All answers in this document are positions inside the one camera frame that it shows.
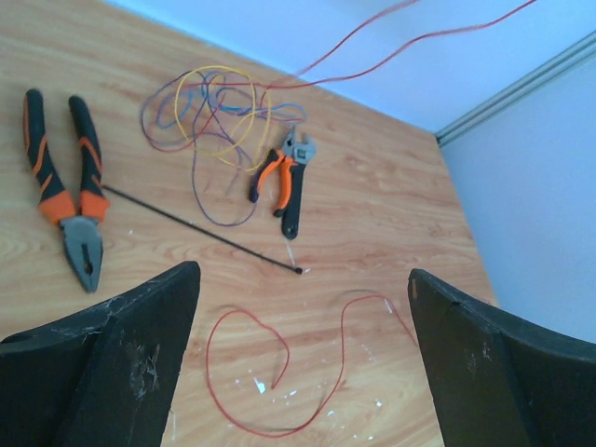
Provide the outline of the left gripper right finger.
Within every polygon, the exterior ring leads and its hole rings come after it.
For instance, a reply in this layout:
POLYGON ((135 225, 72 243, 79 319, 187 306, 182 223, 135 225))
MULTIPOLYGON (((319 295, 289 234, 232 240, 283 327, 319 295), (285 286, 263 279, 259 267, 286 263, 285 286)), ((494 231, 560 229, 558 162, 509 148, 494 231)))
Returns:
POLYGON ((447 446, 592 446, 595 345, 488 305, 422 269, 408 296, 447 446))

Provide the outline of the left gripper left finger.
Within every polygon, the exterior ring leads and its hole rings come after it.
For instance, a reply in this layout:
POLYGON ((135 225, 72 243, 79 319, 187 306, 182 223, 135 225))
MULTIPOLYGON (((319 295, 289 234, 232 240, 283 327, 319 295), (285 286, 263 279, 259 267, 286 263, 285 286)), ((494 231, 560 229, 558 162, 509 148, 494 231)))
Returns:
POLYGON ((160 445, 200 279, 197 262, 182 262, 2 340, 2 445, 160 445))

